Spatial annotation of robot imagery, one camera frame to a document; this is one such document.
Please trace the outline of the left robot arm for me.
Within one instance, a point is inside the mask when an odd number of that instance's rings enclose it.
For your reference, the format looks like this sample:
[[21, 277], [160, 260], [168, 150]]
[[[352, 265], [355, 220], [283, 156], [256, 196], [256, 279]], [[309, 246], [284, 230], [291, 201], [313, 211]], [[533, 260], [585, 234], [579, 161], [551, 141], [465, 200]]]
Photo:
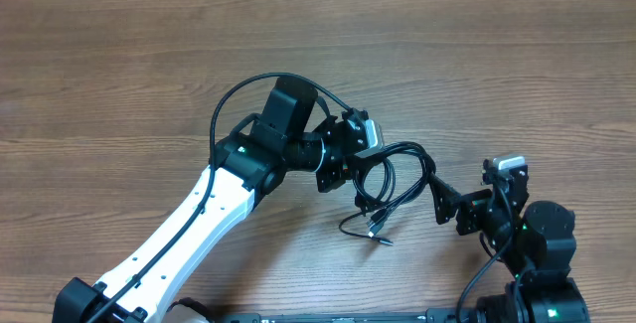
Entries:
[[382, 131], [349, 105], [311, 132], [315, 105], [330, 91], [300, 75], [272, 73], [265, 107], [210, 141], [209, 164], [183, 203], [129, 258], [96, 283], [73, 278], [58, 294], [56, 322], [208, 322], [204, 308], [177, 293], [212, 248], [289, 171], [315, 174], [319, 191], [345, 183], [353, 164], [377, 153]]

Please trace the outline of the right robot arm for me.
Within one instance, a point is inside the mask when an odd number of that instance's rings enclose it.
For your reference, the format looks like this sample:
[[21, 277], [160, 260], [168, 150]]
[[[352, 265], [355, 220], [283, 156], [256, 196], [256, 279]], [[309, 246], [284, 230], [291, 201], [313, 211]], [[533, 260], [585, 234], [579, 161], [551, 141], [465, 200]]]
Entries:
[[[587, 323], [587, 305], [569, 276], [576, 251], [575, 213], [552, 201], [528, 202], [526, 164], [506, 167], [486, 160], [484, 190], [461, 194], [432, 174], [436, 220], [456, 220], [461, 236], [478, 233], [489, 260], [465, 286], [452, 309], [439, 311], [445, 322]], [[476, 306], [465, 301], [494, 263], [513, 280], [499, 295], [483, 296]]]

